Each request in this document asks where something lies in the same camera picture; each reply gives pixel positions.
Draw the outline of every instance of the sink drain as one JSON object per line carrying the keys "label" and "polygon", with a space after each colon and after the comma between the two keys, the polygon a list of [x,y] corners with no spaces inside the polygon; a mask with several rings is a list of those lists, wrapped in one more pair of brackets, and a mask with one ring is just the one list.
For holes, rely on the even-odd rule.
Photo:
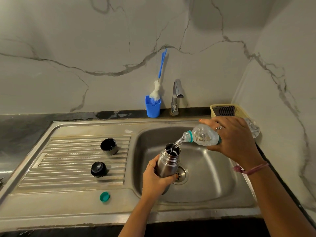
{"label": "sink drain", "polygon": [[184,184],[188,181],[188,170],[184,169],[183,167],[179,166],[176,171],[176,174],[178,175],[178,178],[173,184]]}

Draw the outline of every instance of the hand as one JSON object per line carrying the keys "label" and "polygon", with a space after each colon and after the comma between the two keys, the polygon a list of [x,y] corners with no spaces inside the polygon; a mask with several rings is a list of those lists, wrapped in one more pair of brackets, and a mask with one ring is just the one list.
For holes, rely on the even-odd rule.
{"label": "hand", "polygon": [[172,182],[174,182],[177,178],[176,174],[168,176],[166,178],[159,178],[155,174],[155,166],[158,159],[159,155],[150,160],[143,174],[142,199],[149,199],[154,202],[164,192],[165,188]]}
{"label": "hand", "polygon": [[264,163],[244,119],[235,116],[218,116],[210,120],[201,119],[200,122],[207,124],[213,130],[222,126],[217,131],[222,142],[218,145],[208,146],[208,150],[221,152],[246,171]]}

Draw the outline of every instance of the ridged drainboard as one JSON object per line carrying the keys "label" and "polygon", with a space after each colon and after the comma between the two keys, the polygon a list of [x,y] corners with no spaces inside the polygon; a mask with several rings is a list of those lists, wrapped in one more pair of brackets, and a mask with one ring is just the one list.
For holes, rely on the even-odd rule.
{"label": "ridged drainboard", "polygon": [[[119,151],[106,156],[100,149],[106,138],[114,138]],[[101,138],[51,138],[22,178],[16,190],[123,185],[131,136]],[[91,165],[104,162],[108,173],[101,178],[91,175]]]}

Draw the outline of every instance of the stainless steel bottle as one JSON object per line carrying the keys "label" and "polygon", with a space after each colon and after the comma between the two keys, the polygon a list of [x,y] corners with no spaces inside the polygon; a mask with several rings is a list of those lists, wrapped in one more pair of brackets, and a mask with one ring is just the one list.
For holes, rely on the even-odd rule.
{"label": "stainless steel bottle", "polygon": [[[179,167],[180,162],[180,147],[177,147],[170,152],[170,148],[173,146],[173,143],[167,144],[166,147],[161,151],[157,165],[155,168],[155,173],[160,178],[165,178],[170,175],[176,174],[176,171]],[[170,185],[167,186],[163,195],[168,191]]]}

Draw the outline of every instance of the blue brush handle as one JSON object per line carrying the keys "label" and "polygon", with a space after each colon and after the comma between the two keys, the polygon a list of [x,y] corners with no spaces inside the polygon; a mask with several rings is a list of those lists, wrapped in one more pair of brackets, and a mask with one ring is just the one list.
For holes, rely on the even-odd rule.
{"label": "blue brush handle", "polygon": [[163,66],[163,61],[165,60],[166,53],[167,53],[167,49],[161,55],[161,64],[160,64],[158,79],[160,79],[160,76],[161,76],[161,70],[162,70],[162,66]]}

